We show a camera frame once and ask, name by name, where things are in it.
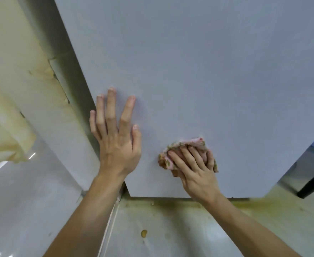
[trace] pink patterned cloth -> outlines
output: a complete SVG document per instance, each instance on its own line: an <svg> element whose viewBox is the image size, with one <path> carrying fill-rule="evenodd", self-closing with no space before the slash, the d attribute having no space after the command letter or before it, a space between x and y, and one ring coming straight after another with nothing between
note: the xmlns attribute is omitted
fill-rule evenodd
<svg viewBox="0 0 314 257"><path fill-rule="evenodd" d="M166 170L171 170L172 174L174 177L177 177L178 174L177 174L177 171L178 171L178 168L177 166L175 165L175 163L169 158L168 156L168 151L170 150L179 150L179 147L180 146L193 146L195 148L197 148L199 154L202 156L203 160L206 162L207 161L207 151L208 151L208 148L206 147L206 143L205 141L203 140L203 138L194 138L194 139L190 139L190 140L183 140L183 141L180 141L180 142L173 142L172 144L170 144L169 146L167 146L160 154L159 154L159 157L158 157L158 164L166 169ZM215 162L215 166L214 166L214 169L213 171L214 172L218 172L217 171L217 165L216 165L216 162Z"/></svg>

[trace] yellow object on floor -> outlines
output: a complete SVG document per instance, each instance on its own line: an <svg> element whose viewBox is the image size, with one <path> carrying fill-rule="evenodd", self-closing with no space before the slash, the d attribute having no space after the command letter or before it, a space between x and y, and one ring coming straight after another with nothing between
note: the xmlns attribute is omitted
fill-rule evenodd
<svg viewBox="0 0 314 257"><path fill-rule="evenodd" d="M0 162L27 160L35 139L30 125L0 90Z"/></svg>

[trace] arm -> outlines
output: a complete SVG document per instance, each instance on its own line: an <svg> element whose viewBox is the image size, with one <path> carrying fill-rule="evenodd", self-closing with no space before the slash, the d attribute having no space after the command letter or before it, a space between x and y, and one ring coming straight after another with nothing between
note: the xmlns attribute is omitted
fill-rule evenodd
<svg viewBox="0 0 314 257"><path fill-rule="evenodd" d="M52 242L44 257L98 255L107 222L125 177L137 166L141 155L141 133L131 129L135 97L130 96L116 126L116 91L97 97L96 113L91 111L91 132L100 144L100 170L88 193Z"/></svg>
<svg viewBox="0 0 314 257"><path fill-rule="evenodd" d="M185 191L206 208L244 256L300 257L274 233L234 207L220 193L210 151L207 152L207 166L195 148L183 147L181 151L191 169L173 151L169 152L169 156L180 168L178 175Z"/></svg>

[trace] person's right arm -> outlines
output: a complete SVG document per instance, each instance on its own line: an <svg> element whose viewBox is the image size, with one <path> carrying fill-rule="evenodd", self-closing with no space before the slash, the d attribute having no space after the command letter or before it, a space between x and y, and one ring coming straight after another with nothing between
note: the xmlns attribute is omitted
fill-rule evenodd
<svg viewBox="0 0 314 257"><path fill-rule="evenodd" d="M206 208L245 257L300 257L279 237L245 215L220 193L210 151L207 152L207 165L195 148L182 147L181 151L191 168L173 151L169 151L169 156L180 168L178 175L185 191Z"/></svg>

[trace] hand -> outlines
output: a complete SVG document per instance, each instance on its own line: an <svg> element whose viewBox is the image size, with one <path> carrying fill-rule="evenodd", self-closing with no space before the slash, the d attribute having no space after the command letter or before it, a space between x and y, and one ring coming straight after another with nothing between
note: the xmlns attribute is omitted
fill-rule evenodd
<svg viewBox="0 0 314 257"><path fill-rule="evenodd" d="M91 111L89 122L91 133L100 144L99 174L105 173L125 179L138 165L142 152L142 134L138 125L131 128L135 100L133 95L127 99L118 130L116 126L116 90L114 88L108 90L106 113L104 95L96 98L96 113L94 110Z"/></svg>
<svg viewBox="0 0 314 257"><path fill-rule="evenodd" d="M215 203L216 199L221 195L218 181L213 172L214 157L211 151L207 152L207 166L203 162L198 151L189 146L180 148L187 164L173 151L169 151L168 155L180 169L178 175L182 180L183 187L189 196L201 203L202 205Z"/></svg>

